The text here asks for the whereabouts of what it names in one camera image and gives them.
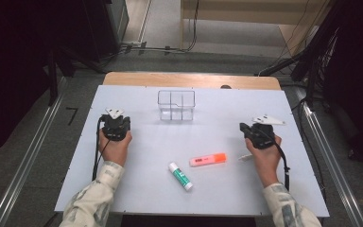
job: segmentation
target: beige patterned sleeve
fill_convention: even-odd
[[[113,194],[124,168],[106,161],[95,181],[78,192],[66,205],[60,226],[105,226]]]
[[[263,193],[276,226],[320,226],[314,213],[297,204],[281,183],[271,184]]]

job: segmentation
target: hand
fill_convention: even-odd
[[[128,147],[131,139],[131,132],[128,131],[126,133],[126,137],[122,141],[110,141],[107,137],[105,137],[104,132],[100,130],[99,151],[102,153],[104,160],[124,166],[126,158],[128,157]]]
[[[278,145],[282,143],[282,138],[275,135],[275,141]],[[252,144],[249,138],[246,138],[247,149],[254,156],[255,168],[261,179],[262,185],[267,187],[273,183],[278,183],[276,168],[278,167],[281,155],[279,150],[273,145],[270,148],[258,149]]]

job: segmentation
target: electrical cord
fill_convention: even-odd
[[[197,41],[197,18],[199,16],[199,0],[197,0],[197,4],[196,4],[196,12],[194,14],[194,21],[193,21],[193,41],[190,43],[190,46],[185,49],[185,51],[190,51],[194,48],[194,46],[196,45],[196,41]]]
[[[337,35],[338,35],[339,27],[335,30],[335,34],[329,39],[328,44],[324,49],[320,50],[320,54],[317,58],[317,81],[316,85],[323,90],[323,84],[325,80],[325,69],[329,64],[329,60],[331,60],[332,55],[335,51],[336,43],[337,43]]]
[[[99,130],[100,130],[101,122],[103,122],[104,119],[105,119],[104,115],[99,117],[98,124],[96,126],[96,144],[95,144],[95,160],[94,160],[94,167],[93,167],[93,180],[95,180],[95,178],[96,178],[96,173],[98,171],[99,161],[101,160],[102,154],[103,154],[106,146],[108,146],[109,142],[111,142],[111,139],[112,139],[112,136],[111,136],[111,138],[106,143],[104,149],[101,150],[99,158],[98,158],[98,153],[99,153]]]
[[[283,163],[284,163],[284,170],[285,170],[285,188],[289,189],[289,185],[290,185],[290,177],[288,174],[288,170],[290,170],[289,167],[287,167],[287,160],[285,158],[285,153],[283,152],[282,148],[278,145],[278,143],[276,143],[275,139],[270,137],[269,135],[267,135],[266,133],[264,133],[263,131],[256,129],[255,127],[251,127],[252,130],[256,130],[258,132],[260,132],[262,135],[264,135],[267,139],[269,139],[273,145],[276,146],[276,148],[278,149],[279,153],[281,154],[281,157],[283,159]]]
[[[127,51],[161,51],[165,53],[172,53],[172,54],[185,54],[186,51],[179,49],[179,48],[155,48],[155,47],[140,47],[140,46],[133,46],[130,49],[124,49],[119,54],[127,54]]]
[[[291,48],[287,49],[287,52],[285,52],[285,49],[287,48],[287,44],[288,44],[288,42],[290,42],[290,40],[293,38],[294,31],[296,31],[296,28],[299,26],[300,22],[302,21],[302,19],[303,19],[303,17],[304,17],[304,15],[305,15],[305,13],[306,13],[306,11],[307,11],[308,3],[309,3],[309,0],[307,0],[307,1],[306,1],[306,3],[305,3],[305,9],[304,9],[304,12],[303,12],[303,14],[302,14],[302,17],[300,18],[299,22],[296,24],[296,26],[294,27],[293,31],[291,32],[291,36],[290,36],[290,38],[289,38],[289,39],[285,42],[285,47],[283,48],[282,53],[280,54],[279,58],[277,58],[277,59],[276,59],[276,61],[275,61],[275,62],[274,62],[271,66],[269,66],[268,68],[265,68],[265,69],[261,70],[261,71],[258,73],[258,76],[257,76],[257,77],[259,77],[259,76],[261,75],[261,73],[262,73],[262,72],[264,72],[265,70],[269,69],[270,67],[273,67],[273,66],[274,66],[274,65],[278,62],[278,60],[279,60],[279,59],[280,59],[283,55],[285,55],[288,51],[290,51],[291,49],[293,49],[293,48],[294,48],[294,47],[296,47],[297,45],[301,44],[301,43],[299,43],[299,44],[297,44],[297,45],[295,45],[295,46],[293,46],[293,47],[291,47]]]

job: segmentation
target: black cable wire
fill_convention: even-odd
[[[141,46],[132,46],[129,50],[158,50],[158,51],[163,51],[163,52],[169,52],[169,53],[177,53],[177,52],[181,52],[181,53],[186,53],[185,50],[179,49],[179,48],[159,48],[159,47],[141,47]],[[122,50],[123,53],[127,53],[127,49],[123,49]]]
[[[299,104],[297,104],[296,106],[294,106],[293,108],[291,108],[291,111],[294,111],[297,107],[299,107],[303,102],[305,101],[305,98],[303,98],[302,100],[300,100]]]
[[[335,30],[335,33],[329,38],[327,45],[325,47],[322,47],[319,50],[319,55],[314,59],[314,61],[316,61],[315,65],[317,67],[317,69],[314,70],[314,72],[316,72],[315,85],[321,91],[323,91],[323,87],[324,87],[325,69],[334,52],[336,41],[337,41],[338,31],[339,31],[339,27]]]
[[[293,29],[293,31],[291,32],[291,36],[290,36],[290,38],[285,42],[285,47],[283,48],[283,50],[282,50],[282,53],[280,54],[280,56],[279,56],[279,58],[277,58],[276,60],[275,60],[275,62],[273,63],[273,64],[271,64],[268,68],[266,68],[266,69],[269,69],[270,67],[272,67],[272,66],[274,66],[279,60],[280,60],[280,58],[285,54],[284,52],[285,52],[285,49],[287,48],[287,44],[288,44],[288,42],[290,42],[290,40],[293,38],[293,35],[294,35],[294,31],[296,31],[296,28],[299,26],[299,24],[300,24],[300,22],[302,21],[302,19],[303,19],[303,17],[304,17],[304,15],[305,15],[305,13],[306,13],[306,11],[307,11],[307,7],[308,7],[308,3],[309,3],[309,0],[307,0],[306,1],[306,4],[305,4],[305,9],[304,9],[304,13],[302,14],[302,17],[300,18],[300,20],[299,20],[299,22],[296,24],[296,26],[294,27],[294,29]],[[259,73],[258,73],[258,77],[261,75],[261,73],[264,71],[264,70],[266,70],[266,69],[263,69],[263,70],[261,70]]]
[[[185,51],[190,51],[194,48],[197,41],[197,18],[199,16],[199,0],[197,0],[196,4],[196,12],[194,14],[194,21],[193,21],[193,41],[190,43],[190,46]]]
[[[98,158],[98,163],[99,163],[99,161],[101,161],[102,154],[104,153],[106,146],[108,146],[109,145],[109,142],[111,142],[111,139],[112,138],[113,138],[113,136],[111,136],[111,138],[108,140],[108,142],[104,146],[104,149],[101,150],[101,154],[99,155],[99,158]]]
[[[281,73],[282,75],[285,75],[284,72],[282,72],[283,69],[279,70],[278,72]]]
[[[95,143],[95,159],[94,159],[94,167],[93,167],[93,180],[96,178],[96,172],[98,170],[98,153],[99,153],[99,130],[101,122],[104,120],[104,116],[102,115],[98,119],[98,124],[96,126],[96,143]]]
[[[290,170],[289,167],[287,167],[287,160],[285,158],[285,153],[283,152],[282,148],[278,145],[278,143],[276,143],[275,139],[268,136],[266,133],[264,133],[263,131],[259,130],[259,129],[256,129],[254,127],[251,128],[252,130],[256,130],[258,132],[260,132],[261,134],[263,134],[267,139],[269,139],[273,145],[276,146],[276,148],[278,149],[279,153],[281,154],[281,157],[282,157],[282,160],[283,160],[283,163],[284,163],[284,170],[285,170],[285,189],[289,189],[290,187],[290,177],[289,177],[289,174],[288,174],[288,170]]]

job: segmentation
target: metal frame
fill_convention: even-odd
[[[43,143],[46,134],[49,131],[51,123],[55,118],[55,115],[58,111],[59,106],[61,105],[61,101],[63,99],[64,91],[68,85],[68,79],[65,77],[61,78],[60,88],[59,88],[59,96],[52,106],[48,107],[46,110],[45,116],[43,117],[43,121],[40,124],[40,127],[37,129],[33,140],[31,141],[30,146],[26,152],[25,157],[23,158],[22,163],[17,168],[16,173],[14,174],[13,179],[11,180],[7,190],[4,193],[4,196],[0,202],[0,226],[5,226],[6,221],[10,215],[11,209],[13,208],[14,203],[20,195],[20,192],[23,188],[23,185],[26,182],[26,178],[28,176],[29,171],[34,164],[34,161],[40,151],[41,145]]]
[[[305,98],[305,92],[300,89],[296,90],[299,99]],[[329,142],[320,127],[320,122],[317,119],[317,115],[311,112],[310,108],[304,103],[304,112],[311,127],[312,132],[317,140],[318,146],[320,147],[320,153],[328,166],[331,177],[335,182],[337,192],[340,195],[341,201],[346,208],[347,214],[352,222],[353,226],[363,226],[363,214],[355,199],[354,193],[349,186],[340,165],[335,158],[334,152],[329,145]]]

